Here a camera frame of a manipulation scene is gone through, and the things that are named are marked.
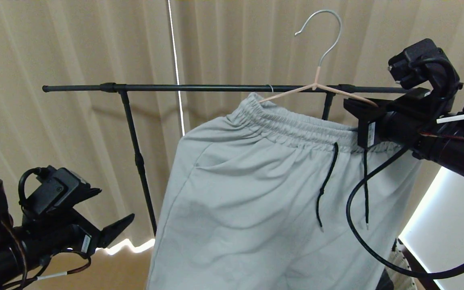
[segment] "clothes rack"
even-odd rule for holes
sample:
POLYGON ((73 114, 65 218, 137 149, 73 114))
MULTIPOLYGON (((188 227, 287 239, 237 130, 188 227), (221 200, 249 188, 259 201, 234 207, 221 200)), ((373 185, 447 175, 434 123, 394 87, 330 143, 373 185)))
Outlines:
MULTIPOLYGON (((130 130, 132 145, 135 153, 135 163, 137 171, 141 180, 144 198, 148 208, 149 218, 151 220, 151 228, 153 235, 157 233, 157 222, 153 212, 153 204, 149 194, 148 181, 146 178, 146 170, 144 169, 144 158, 139 149, 139 142, 137 140, 137 133, 135 130, 134 119, 130 108, 130 100, 128 98, 129 91, 200 91, 200 92, 287 92, 300 88, 302 86, 271 86, 271 85, 129 85, 129 84, 116 84, 104 83, 100 85, 80 85, 80 86, 42 86, 44 92, 62 92, 62 91, 103 91, 109 93, 118 93, 121 96, 123 106, 126 114, 126 121, 130 130)), ((357 87, 353 85, 336 85, 329 86, 338 90, 349 93, 406 93, 407 90, 403 88, 392 87, 357 87)), ((332 105, 335 93, 326 90, 304 90, 302 92, 326 93, 324 110, 322 119, 327 120, 332 105)))

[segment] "elastic waistband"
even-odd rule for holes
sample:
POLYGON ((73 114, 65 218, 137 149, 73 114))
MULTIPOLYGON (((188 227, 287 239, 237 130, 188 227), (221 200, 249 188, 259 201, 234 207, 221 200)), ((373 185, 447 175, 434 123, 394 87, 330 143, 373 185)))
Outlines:
MULTIPOLYGON (((239 107, 227 116, 233 123, 244 125, 261 136, 291 147, 313 147, 333 150, 338 143, 342 152, 362 152, 357 145, 357 128, 297 114, 271 101, 259 103, 263 97, 250 93, 239 107)), ((392 142, 380 143, 370 149, 382 152, 400 148, 392 142)))

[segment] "beige curtain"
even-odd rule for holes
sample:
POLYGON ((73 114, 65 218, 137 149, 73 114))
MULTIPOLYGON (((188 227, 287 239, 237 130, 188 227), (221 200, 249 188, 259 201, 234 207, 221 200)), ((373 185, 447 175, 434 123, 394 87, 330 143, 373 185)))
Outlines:
MULTIPOLYGON (((119 95, 41 89, 108 81, 175 83, 166 2, 0 1, 0 178, 17 224, 19 177, 51 164, 103 189, 76 206, 100 229, 136 214, 117 242, 153 238, 119 95)), ((158 216, 181 137, 178 96, 129 95, 158 216)), ((30 178, 27 192, 37 185, 30 178)))
MULTIPOLYGON (((319 14, 298 37, 311 13, 333 9, 343 20, 339 44, 325 58, 320 83, 397 86, 388 60, 403 48, 431 38, 443 48, 464 82, 464 1, 191 1, 174 2, 173 26, 182 83, 307 85, 321 55, 337 37, 338 24, 319 14)), ((360 94, 394 99, 398 95, 360 94)), ((183 93, 186 130, 234 110, 247 93, 183 93)), ((276 103, 320 118, 324 94, 302 93, 276 103)), ((464 90, 454 110, 464 105, 464 90)), ((331 121, 357 121, 335 97, 331 121)), ((439 166, 424 163, 406 221, 425 194, 439 166)))

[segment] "white cable tie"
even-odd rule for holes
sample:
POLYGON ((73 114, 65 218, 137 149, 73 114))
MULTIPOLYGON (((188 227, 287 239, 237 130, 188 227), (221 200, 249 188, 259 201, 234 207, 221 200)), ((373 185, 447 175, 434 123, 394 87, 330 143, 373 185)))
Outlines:
POLYGON ((451 117, 445 117, 445 118, 436 119, 436 123, 437 123, 437 124, 441 124, 441 123, 447 123, 447 122, 453 122, 453 121, 460 121, 460 120, 464 120, 464 114, 459 114, 459 115, 456 115, 456 116, 451 116, 451 117))
POLYGON ((49 278, 53 278, 53 277, 65 276, 67 274, 68 274, 67 272, 59 272, 59 273, 55 273, 55 274, 51 274, 51 275, 39 276, 39 277, 37 277, 37 281, 43 280, 43 279, 49 279, 49 278))

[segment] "horizontal bar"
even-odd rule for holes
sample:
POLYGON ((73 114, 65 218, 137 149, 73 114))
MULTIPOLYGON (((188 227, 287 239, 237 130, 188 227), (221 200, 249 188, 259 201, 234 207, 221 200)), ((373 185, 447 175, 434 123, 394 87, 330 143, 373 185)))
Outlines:
MULTIPOLYGON (((42 86, 44 92, 62 91, 187 91, 187 92, 287 92, 303 86, 270 86, 270 85, 128 85, 105 83, 101 85, 81 86, 42 86)), ((407 93, 403 88, 392 87, 357 87, 353 85, 329 86, 348 93, 407 93)), ((326 90, 304 90, 302 92, 320 92, 326 90)))

